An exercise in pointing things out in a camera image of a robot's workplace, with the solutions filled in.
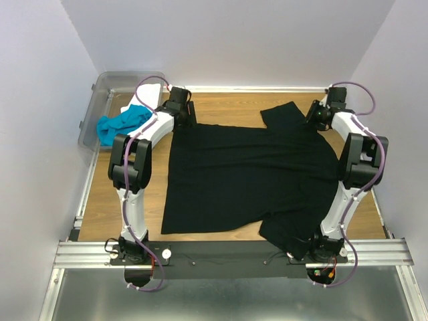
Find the black t shirt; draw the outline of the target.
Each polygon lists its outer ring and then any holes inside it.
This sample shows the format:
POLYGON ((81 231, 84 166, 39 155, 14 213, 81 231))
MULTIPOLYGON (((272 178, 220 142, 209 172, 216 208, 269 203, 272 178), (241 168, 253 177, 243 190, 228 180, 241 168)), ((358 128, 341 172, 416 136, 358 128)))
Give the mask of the black t shirt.
POLYGON ((338 189, 336 153, 293 102, 263 128, 196 124, 174 131, 162 234, 259 234, 302 259, 338 189))

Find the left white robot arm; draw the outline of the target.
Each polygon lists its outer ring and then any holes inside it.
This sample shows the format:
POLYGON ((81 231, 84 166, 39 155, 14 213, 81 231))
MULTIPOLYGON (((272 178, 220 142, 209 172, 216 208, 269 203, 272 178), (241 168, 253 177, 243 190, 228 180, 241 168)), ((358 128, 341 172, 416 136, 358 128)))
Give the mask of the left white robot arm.
POLYGON ((139 129, 114 138, 108 177, 120 200, 122 230, 118 245, 110 252, 112 259, 134 264, 150 261, 152 254, 148 250, 144 190, 152 175, 152 150, 175 128, 195 124, 195 107, 192 101, 167 100, 139 129))

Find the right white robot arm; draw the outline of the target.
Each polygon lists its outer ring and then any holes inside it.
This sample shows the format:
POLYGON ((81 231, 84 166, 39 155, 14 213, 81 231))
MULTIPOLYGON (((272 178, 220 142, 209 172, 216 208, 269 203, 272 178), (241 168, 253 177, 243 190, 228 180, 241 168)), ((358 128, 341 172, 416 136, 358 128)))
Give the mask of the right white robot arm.
POLYGON ((338 188, 330 210, 308 244, 309 257, 324 262, 346 256, 348 225, 356 208, 373 186, 380 183, 389 141, 364 126, 345 103, 313 101, 306 122, 316 129, 335 130, 344 140, 338 161, 338 188))

